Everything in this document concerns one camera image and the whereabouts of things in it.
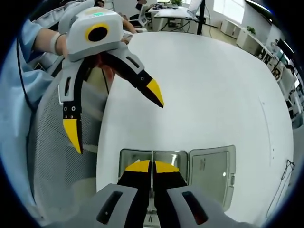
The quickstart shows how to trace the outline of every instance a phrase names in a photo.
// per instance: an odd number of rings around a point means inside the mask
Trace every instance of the container lid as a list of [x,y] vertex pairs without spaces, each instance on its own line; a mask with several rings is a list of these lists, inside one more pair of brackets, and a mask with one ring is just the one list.
[[229,209],[236,173],[235,146],[192,150],[189,153],[189,185],[197,186]]
[[171,164],[179,168],[181,176],[187,181],[188,177],[188,154],[185,151],[145,151],[122,149],[119,158],[119,176],[122,175],[125,168],[137,160],[152,160]]

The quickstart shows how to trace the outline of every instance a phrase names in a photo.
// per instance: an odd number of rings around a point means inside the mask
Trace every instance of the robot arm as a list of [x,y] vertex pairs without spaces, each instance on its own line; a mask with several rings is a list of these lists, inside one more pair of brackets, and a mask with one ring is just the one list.
[[101,55],[103,63],[112,67],[145,97],[163,108],[164,102],[156,81],[143,64],[121,42],[121,17],[110,10],[92,7],[94,1],[83,2],[67,10],[59,22],[59,32],[66,33],[68,58],[63,61],[63,78],[59,83],[59,102],[63,105],[63,126],[78,153],[82,153],[81,87],[83,75]]

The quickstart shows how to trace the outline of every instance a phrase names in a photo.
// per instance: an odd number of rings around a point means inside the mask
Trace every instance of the gray gripper base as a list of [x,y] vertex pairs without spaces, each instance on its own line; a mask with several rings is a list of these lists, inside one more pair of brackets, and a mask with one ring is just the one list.
[[[97,216],[115,191],[121,192],[108,223],[105,225],[97,221]],[[96,193],[90,200],[85,202],[78,214],[66,222],[54,223],[47,228],[123,228],[131,203],[137,193],[137,189],[126,186],[108,184]]]
[[[176,210],[180,228],[255,228],[256,226],[249,223],[238,223],[225,215],[222,206],[215,200],[206,197],[202,194],[201,189],[193,186],[186,186],[175,189],[167,190],[169,197],[171,198],[174,208]],[[188,206],[186,200],[183,197],[184,192],[192,193],[194,198],[201,205],[205,214],[207,215],[207,221],[198,225],[194,219],[194,216]]]

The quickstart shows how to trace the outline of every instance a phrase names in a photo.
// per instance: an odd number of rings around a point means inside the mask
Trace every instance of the ceiling light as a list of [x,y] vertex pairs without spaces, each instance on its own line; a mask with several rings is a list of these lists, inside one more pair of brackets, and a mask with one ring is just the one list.
[[267,8],[265,8],[264,6],[261,6],[260,4],[257,4],[257,3],[254,2],[254,1],[251,1],[251,0],[246,0],[246,1],[247,1],[247,2],[250,2],[250,3],[256,5],[256,6],[262,8],[262,9],[264,9],[264,10],[266,10],[266,11],[269,12],[269,13],[271,13]]
[[[287,47],[289,47],[289,45],[284,41],[284,43],[287,45]],[[289,49],[292,51],[292,53],[294,53],[294,51],[291,49],[291,47],[289,47]]]

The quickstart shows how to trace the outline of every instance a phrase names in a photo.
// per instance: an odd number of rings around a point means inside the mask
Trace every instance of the white cabinet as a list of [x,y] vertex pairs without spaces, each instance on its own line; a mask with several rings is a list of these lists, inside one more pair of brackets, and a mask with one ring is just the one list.
[[[119,176],[134,162],[160,161],[171,164],[188,185],[201,189],[227,211],[230,207],[236,174],[236,148],[234,145],[186,151],[145,151],[122,149],[119,159]],[[154,205],[149,205],[145,226],[152,227],[158,220]]]
[[228,19],[225,19],[222,23],[222,26],[220,28],[220,30],[226,34],[227,36],[230,36],[230,37],[233,37],[235,39],[238,38],[239,36],[239,33],[241,31],[241,26],[228,20]]
[[249,32],[247,31],[246,28],[244,28],[240,31],[240,34],[237,38],[237,45],[241,49],[249,52],[252,55],[256,54],[256,51],[257,51],[258,47],[260,46],[257,39],[254,38],[251,34],[249,34]]

